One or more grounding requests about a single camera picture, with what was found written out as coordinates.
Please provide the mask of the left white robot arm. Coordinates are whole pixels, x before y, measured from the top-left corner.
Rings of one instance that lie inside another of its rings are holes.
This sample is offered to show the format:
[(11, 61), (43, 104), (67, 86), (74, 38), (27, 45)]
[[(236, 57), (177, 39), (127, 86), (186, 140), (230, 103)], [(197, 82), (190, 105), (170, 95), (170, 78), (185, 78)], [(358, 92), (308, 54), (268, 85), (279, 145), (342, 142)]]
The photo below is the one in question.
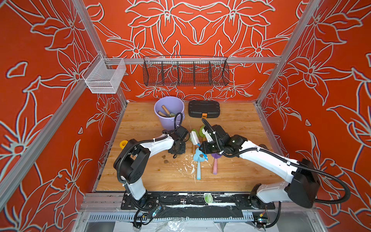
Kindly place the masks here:
[(167, 151), (174, 157), (184, 154), (189, 137), (189, 131), (179, 126), (174, 130), (164, 130), (157, 138), (142, 141), (129, 140), (114, 162), (117, 180), (134, 200), (140, 201), (146, 194), (142, 175), (149, 159), (163, 151)]

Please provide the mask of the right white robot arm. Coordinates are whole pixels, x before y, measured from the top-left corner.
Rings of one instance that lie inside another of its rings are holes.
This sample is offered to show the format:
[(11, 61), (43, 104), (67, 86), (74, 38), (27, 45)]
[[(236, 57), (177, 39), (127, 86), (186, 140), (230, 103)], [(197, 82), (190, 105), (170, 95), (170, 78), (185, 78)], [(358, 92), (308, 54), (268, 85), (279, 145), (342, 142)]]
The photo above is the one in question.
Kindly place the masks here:
[[(202, 119), (202, 122), (207, 141), (201, 144), (201, 152), (217, 153), (227, 158), (242, 158), (260, 165), (283, 179), (280, 183), (255, 185), (250, 193), (255, 207), (260, 203), (290, 201), (304, 208), (312, 208), (314, 203), (334, 205), (350, 199), (351, 191), (345, 182), (315, 169), (310, 160), (298, 161), (283, 157), (254, 144), (243, 136), (237, 134), (229, 136), (221, 126), (211, 126), (206, 119)], [(319, 176), (330, 178), (341, 185), (345, 191), (344, 195), (335, 200), (318, 199)]]

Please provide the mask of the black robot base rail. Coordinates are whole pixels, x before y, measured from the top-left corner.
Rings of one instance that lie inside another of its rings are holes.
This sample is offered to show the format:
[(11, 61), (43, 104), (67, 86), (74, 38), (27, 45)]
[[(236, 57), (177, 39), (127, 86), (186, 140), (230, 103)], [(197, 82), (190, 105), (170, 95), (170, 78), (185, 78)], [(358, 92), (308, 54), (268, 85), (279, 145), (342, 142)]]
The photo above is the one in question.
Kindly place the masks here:
[[(207, 204), (204, 195), (210, 193), (213, 202)], [(253, 220), (260, 213), (275, 210), (273, 203), (252, 203), (248, 192), (179, 192), (179, 191), (149, 191), (139, 201), (161, 204), (163, 209), (159, 218), (226, 218)]]

